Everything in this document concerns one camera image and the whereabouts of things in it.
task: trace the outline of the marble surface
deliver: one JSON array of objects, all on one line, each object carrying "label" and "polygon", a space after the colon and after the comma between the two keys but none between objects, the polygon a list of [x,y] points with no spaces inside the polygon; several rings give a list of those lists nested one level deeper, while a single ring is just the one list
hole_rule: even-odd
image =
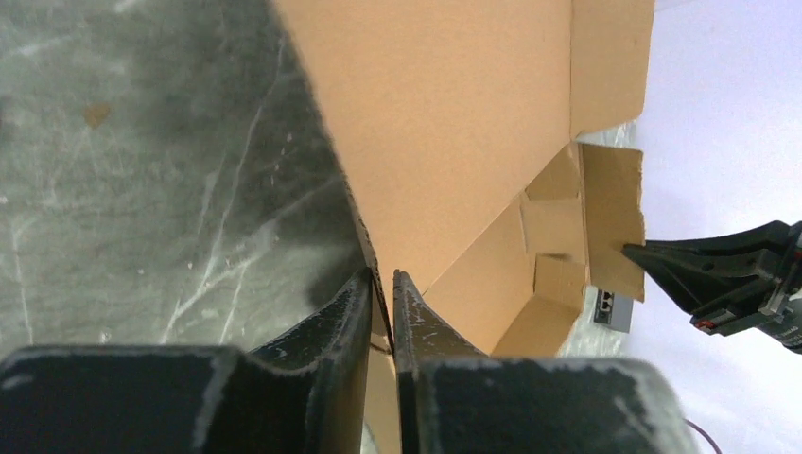
[{"label": "marble surface", "polygon": [[[263,0],[0,2],[0,358],[314,311],[363,262],[311,106]],[[619,351],[591,311],[564,354]]]}]

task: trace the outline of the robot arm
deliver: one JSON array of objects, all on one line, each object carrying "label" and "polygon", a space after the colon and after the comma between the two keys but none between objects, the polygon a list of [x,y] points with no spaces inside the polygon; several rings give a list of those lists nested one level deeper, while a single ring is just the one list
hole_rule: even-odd
[{"label": "robot arm", "polygon": [[709,335],[756,328],[802,354],[802,222],[729,236],[624,246]]}]

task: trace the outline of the white backdrop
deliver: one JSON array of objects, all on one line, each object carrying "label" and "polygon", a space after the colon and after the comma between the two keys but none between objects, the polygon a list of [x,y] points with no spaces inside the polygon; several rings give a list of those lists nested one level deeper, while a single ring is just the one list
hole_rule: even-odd
[{"label": "white backdrop", "polygon": [[[802,220],[802,1],[658,0],[657,9],[637,127],[647,237]],[[697,332],[652,282],[626,349],[664,373],[724,453],[802,452],[802,356],[759,332]]]}]

